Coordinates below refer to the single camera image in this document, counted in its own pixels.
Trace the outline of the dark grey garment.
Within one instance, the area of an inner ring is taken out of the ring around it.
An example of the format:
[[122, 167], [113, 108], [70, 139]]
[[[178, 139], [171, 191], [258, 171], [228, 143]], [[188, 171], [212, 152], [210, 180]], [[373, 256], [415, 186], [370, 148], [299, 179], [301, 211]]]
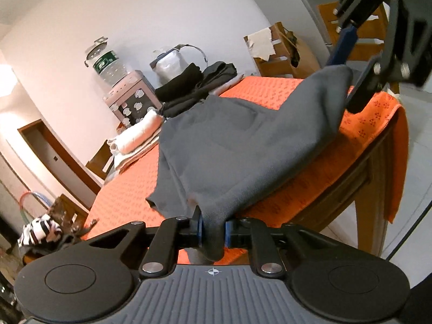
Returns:
[[333, 65], [304, 79], [276, 110], [210, 96], [167, 120], [149, 204], [165, 218], [199, 207], [197, 259], [221, 260], [225, 221], [295, 177], [335, 139], [352, 77], [349, 67]]

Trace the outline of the white folded clothes stack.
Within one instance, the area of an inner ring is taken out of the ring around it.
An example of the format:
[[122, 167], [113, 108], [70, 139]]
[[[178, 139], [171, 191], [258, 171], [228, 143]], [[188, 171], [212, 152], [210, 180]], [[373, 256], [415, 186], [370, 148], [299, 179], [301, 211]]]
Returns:
[[120, 173], [151, 151], [159, 143], [165, 121], [156, 109], [151, 108], [137, 124], [108, 139], [114, 169]]

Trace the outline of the black folded clothes pile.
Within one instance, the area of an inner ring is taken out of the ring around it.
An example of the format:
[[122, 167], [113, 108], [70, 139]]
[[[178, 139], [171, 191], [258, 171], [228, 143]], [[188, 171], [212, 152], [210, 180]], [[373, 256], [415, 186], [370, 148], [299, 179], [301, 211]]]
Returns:
[[203, 72], [192, 63], [183, 73], [155, 90], [156, 97], [162, 103], [159, 114], [174, 118], [237, 76], [237, 69], [232, 63], [215, 62]]

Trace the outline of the wooden chair by fridge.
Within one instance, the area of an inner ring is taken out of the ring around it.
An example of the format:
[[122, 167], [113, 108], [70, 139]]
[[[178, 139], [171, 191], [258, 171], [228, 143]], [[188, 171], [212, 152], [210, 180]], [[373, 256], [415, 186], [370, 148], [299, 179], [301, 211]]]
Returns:
[[[337, 2], [320, 4], [318, 6], [322, 20], [332, 42], [330, 55], [334, 54], [334, 49], [339, 39], [337, 33], [338, 21], [333, 10], [338, 6]], [[357, 43], [351, 51], [347, 65], [352, 68], [354, 77], [353, 83], [360, 78], [365, 70], [370, 58], [384, 49], [384, 39], [387, 33], [388, 18], [384, 5], [381, 4], [374, 13], [357, 30]]]

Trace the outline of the wooden chair behind table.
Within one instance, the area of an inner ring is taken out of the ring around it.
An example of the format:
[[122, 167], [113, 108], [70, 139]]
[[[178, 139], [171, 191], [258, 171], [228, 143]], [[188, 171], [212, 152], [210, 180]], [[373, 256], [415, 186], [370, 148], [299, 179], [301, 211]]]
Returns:
[[103, 143], [97, 153], [85, 164], [87, 169], [103, 180], [106, 180], [112, 166], [113, 155], [107, 141]]

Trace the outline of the wooden dining table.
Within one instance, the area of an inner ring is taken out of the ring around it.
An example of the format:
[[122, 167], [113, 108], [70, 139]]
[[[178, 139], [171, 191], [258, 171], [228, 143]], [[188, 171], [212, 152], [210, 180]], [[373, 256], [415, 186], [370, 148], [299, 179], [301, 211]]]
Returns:
[[387, 226], [398, 212], [406, 179], [409, 129], [402, 106], [395, 109], [379, 135], [334, 183], [299, 211], [270, 211], [271, 198], [246, 210], [242, 217], [263, 220], [269, 226], [293, 222], [321, 232], [351, 204], [355, 205], [358, 248], [380, 256]]

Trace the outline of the black white striped cloth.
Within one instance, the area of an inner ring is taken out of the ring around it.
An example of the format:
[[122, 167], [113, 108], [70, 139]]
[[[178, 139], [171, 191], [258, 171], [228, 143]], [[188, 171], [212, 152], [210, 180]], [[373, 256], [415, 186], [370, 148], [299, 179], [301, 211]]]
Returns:
[[62, 237], [62, 234], [60, 224], [50, 215], [43, 214], [23, 226], [18, 245], [19, 247], [30, 247], [57, 242]]

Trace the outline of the hula hoop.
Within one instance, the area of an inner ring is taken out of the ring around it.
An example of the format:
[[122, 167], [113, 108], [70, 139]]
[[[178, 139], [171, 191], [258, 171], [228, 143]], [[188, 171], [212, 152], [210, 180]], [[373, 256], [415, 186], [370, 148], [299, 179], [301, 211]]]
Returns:
[[52, 201], [40, 192], [24, 192], [18, 200], [24, 224], [29, 224], [34, 218], [45, 214], [52, 204]]

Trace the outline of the white plastic bag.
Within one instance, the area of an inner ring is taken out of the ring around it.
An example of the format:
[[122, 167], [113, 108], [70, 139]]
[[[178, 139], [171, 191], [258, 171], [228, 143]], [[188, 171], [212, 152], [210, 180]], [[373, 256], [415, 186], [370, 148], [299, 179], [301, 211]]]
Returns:
[[205, 52], [192, 44], [178, 44], [168, 50], [163, 50], [156, 58], [150, 62], [151, 70], [157, 75], [161, 85], [167, 84], [175, 77], [181, 75], [188, 67], [189, 63], [183, 57], [182, 48], [193, 48], [197, 50], [203, 57], [205, 65], [209, 65], [209, 61]]

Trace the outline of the clear water bottle green label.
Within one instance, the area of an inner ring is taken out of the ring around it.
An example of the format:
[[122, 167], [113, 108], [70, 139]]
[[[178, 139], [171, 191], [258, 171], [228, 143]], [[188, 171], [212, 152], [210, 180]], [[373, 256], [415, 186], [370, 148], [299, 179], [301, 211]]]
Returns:
[[130, 73], [124, 62], [108, 47], [108, 37], [96, 39], [85, 53], [84, 65], [92, 68], [111, 87]]

